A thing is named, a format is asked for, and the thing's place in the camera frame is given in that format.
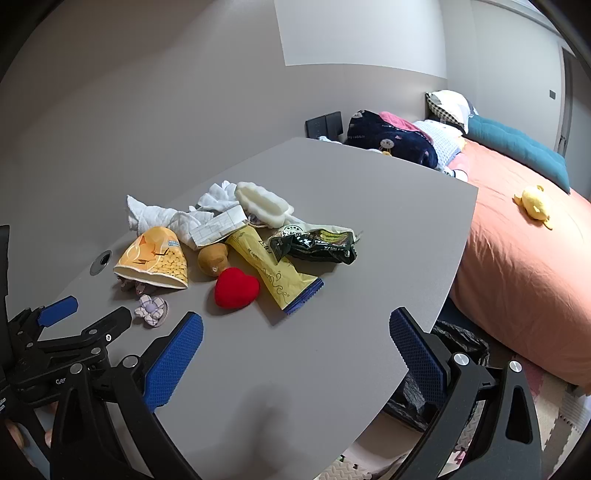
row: gray table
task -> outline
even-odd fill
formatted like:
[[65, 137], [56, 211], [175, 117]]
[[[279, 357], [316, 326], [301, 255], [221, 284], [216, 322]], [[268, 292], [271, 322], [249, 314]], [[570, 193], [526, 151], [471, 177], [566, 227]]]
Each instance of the gray table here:
[[[388, 334], [389, 315], [406, 306], [423, 329], [432, 328], [462, 256], [477, 190], [396, 158], [297, 138], [168, 206], [187, 209], [223, 180], [263, 185], [310, 223], [363, 231], [358, 259], [336, 266], [294, 262], [303, 273], [321, 274], [325, 286], [285, 317], [264, 287], [247, 308], [220, 311], [215, 282], [185, 249], [190, 285], [165, 295], [165, 324], [148, 329], [134, 321], [109, 356], [115, 364], [141, 354], [186, 311], [199, 313], [203, 343], [170, 402], [156, 410], [172, 440], [205, 480], [312, 480], [355, 441], [406, 374]], [[139, 200], [149, 204], [149, 193]], [[63, 291], [60, 297], [78, 299], [79, 311], [43, 338], [77, 334], [121, 305], [133, 311], [137, 301], [119, 291], [111, 271], [133, 239], [127, 233], [112, 246], [117, 258], [102, 273], [85, 270]], [[230, 263], [255, 274], [235, 252]], [[145, 469], [112, 411], [134, 465]]]

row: yellow snack wrapper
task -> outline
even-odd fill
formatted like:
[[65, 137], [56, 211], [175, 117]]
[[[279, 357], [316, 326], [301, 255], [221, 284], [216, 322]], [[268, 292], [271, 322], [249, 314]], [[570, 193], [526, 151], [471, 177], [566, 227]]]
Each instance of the yellow snack wrapper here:
[[265, 286], [287, 314], [300, 308], [324, 284], [318, 277], [299, 273], [286, 258], [277, 262], [272, 250], [250, 225], [231, 234], [226, 243], [257, 269]]
[[113, 272], [157, 287], [187, 288], [187, 260], [172, 230], [155, 226], [140, 235], [121, 256]]

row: yellow paper cup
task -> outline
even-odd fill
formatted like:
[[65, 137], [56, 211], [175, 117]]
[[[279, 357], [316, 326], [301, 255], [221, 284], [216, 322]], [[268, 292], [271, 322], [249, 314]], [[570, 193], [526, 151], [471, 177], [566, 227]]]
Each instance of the yellow paper cup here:
[[187, 260], [172, 230], [155, 226], [125, 251], [113, 272], [157, 287], [187, 288]]

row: navy blanket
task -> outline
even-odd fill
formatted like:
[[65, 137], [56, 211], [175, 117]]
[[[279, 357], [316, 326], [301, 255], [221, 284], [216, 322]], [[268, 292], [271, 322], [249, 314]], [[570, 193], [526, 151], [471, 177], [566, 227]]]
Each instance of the navy blanket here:
[[401, 130], [368, 110], [360, 110], [351, 118], [345, 144], [388, 151], [427, 168], [437, 167], [437, 153], [423, 134]]

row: blue gripper pad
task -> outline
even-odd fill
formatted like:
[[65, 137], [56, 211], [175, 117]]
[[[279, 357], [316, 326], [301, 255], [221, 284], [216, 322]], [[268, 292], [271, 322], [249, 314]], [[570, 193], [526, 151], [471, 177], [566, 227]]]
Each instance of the blue gripper pad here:
[[390, 337], [407, 364], [425, 401], [441, 409], [447, 398], [446, 374], [417, 331], [416, 324], [405, 308], [390, 315]]
[[41, 327], [50, 327], [55, 323], [63, 320], [66, 317], [76, 313], [78, 310], [78, 300], [72, 295], [61, 299], [55, 303], [52, 303], [48, 307], [45, 307], [39, 314], [37, 323]]
[[150, 412], [166, 405], [203, 340], [203, 321], [193, 313], [145, 376], [144, 402]]

